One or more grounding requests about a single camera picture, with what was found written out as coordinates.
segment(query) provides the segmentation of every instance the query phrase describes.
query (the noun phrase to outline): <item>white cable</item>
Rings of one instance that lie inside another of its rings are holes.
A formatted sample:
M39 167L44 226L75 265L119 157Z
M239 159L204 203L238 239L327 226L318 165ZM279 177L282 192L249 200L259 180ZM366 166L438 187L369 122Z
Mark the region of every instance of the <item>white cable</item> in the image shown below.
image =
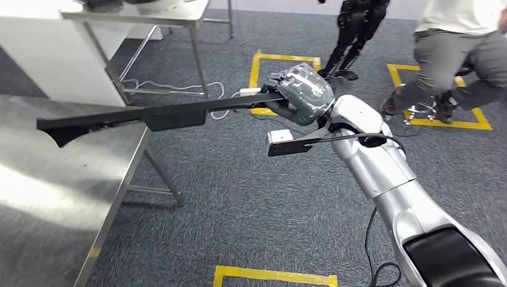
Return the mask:
M137 90L137 89L139 89L142 86L147 85L147 84L152 85L154 87L158 87L158 88L170 88L172 90L177 90L177 91L188 90L189 88L202 88L203 87L202 85L194 85L194 86L188 86L188 87L175 87L175 86L171 86L171 85L157 84L157 83L155 83L153 81L144 81L142 83L139 83L138 79L124 80L123 83L135 83L136 87L133 90ZM220 86L220 89L222 90L222 92L221 92L220 96L218 97L218 100L222 99L224 97L224 94L225 94L224 84L222 84L220 82L213 82L211 84L208 84L207 86L210 87L212 85L219 85ZM231 96L231 99L234 98L239 93L240 93L239 91L237 93L234 93ZM214 119L214 120L221 120L221 119L225 118L227 116L227 114L229 114L229 110L225 111L225 114L223 114L221 117L216 117L214 112L210 113L211 118Z
M234 98L237 94L239 94L240 92L236 92L234 93L232 96L231 96L231 99ZM211 115L211 118L214 119L214 120L221 120L223 118L225 118L225 116L227 116L227 114L229 113L229 109L225 111L225 114L221 117L216 117L214 112L211 112L210 115Z

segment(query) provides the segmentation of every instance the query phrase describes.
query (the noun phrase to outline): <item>person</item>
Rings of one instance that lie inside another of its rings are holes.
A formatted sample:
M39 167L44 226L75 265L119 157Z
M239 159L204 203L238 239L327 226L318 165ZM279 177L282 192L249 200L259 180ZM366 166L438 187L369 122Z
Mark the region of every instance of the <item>person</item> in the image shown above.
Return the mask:
M437 119L450 124L456 107L469 110L504 97L507 38L500 30L506 22L507 0L429 0L414 34L420 72L385 98L381 113L388 119L434 96ZM453 88L465 62L479 80Z

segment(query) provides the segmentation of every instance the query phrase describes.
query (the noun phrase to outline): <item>floor marking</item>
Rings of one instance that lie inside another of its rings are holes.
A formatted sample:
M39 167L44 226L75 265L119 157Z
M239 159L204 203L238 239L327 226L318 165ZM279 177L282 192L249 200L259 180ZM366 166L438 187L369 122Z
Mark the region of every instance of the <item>floor marking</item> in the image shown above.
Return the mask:
M396 64L387 64L387 69L391 74L391 79L393 80L393 84L395 87L401 85L401 79L399 77L398 70L409 70L409 71L419 71L419 66L415 65L396 65ZM454 78L456 84L459 87L465 87L466 84L463 81L462 77ZM477 123L471 123L468 121L453 121L451 124L444 124L439 120L429 121L425 118L415 118L410 121L410 124L416 126L433 126L433 127L455 127L461 129L475 129L475 130L493 130L491 128L490 123L482 113L481 109L475 108L472 110L472 113L477 118ZM408 120L410 116L410 112L404 111L405 118Z
M308 56L291 56L291 55L276 55L276 54L262 54L261 50L253 56L252 68L250 69L250 83L249 88L257 88L257 82L259 79L259 68L261 66L261 59L268 60L280 60L280 61L296 61L296 62L312 62L313 69L315 71L320 70L320 57L308 57ZM251 109L250 112L256 115L277 115L267 108L255 108Z
M100 254L100 248L92 247L90 253L88 254L89 258L98 258Z
M336 275L320 276L313 274L282 272L264 269L250 269L222 265L217 265L215 267L215 277L213 278L213 287L222 287L222 280L224 277L241 277L258 280L277 280L292 283L338 287L338 277Z

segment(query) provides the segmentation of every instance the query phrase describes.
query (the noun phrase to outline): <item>stainless steel table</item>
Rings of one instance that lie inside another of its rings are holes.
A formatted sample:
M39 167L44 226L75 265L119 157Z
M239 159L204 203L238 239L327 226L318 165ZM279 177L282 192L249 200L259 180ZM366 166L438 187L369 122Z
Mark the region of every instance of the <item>stainless steel table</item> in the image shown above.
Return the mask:
M195 96L204 96L208 98L209 89L207 86L206 77L204 75L204 68L202 60L197 48L197 28L201 21L228 23L230 37L234 36L233 31L233 15L232 15L232 0L228 0L228 19L204 19L203 14L209 5L209 0L181 0L181 2L174 3L172 0L158 0L157 2L149 4L127 4L124 3L120 11L111 12L92 12L87 11L83 6L77 2L69 3L68 6L63 7L60 13L64 19L78 20L84 23L84 29L90 35L90 38L97 48L102 60L106 63L106 71L115 84L120 96L126 104L130 104L132 99L130 93L146 93L146 94L188 94ZM103 52L100 44L95 37L93 31L90 29L87 21L104 21L104 22L121 22L121 23L137 23L137 24L152 24L155 25L148 32L146 38L141 42L138 50L130 59L127 66L122 73L118 76L109 64L109 60ZM192 91L171 91L171 90L156 90L156 89L130 89L125 88L122 84L126 75L134 62L139 57L141 51L148 43L151 35L155 32L157 26L183 26L190 30L190 38L192 40L192 47L194 56L196 58L197 69L201 84L203 86L202 92Z
M91 133L61 149L35 129L37 117L116 109L0 95L1 286L84 286L143 152L171 187L147 148L144 123Z

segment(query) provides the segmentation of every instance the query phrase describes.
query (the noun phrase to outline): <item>white shirt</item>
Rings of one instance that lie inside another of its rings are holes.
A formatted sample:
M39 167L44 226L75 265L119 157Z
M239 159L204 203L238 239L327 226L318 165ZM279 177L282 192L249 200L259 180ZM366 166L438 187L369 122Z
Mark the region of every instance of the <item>white shirt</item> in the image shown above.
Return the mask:
M507 0L429 0L418 31L441 29L483 35L498 30Z

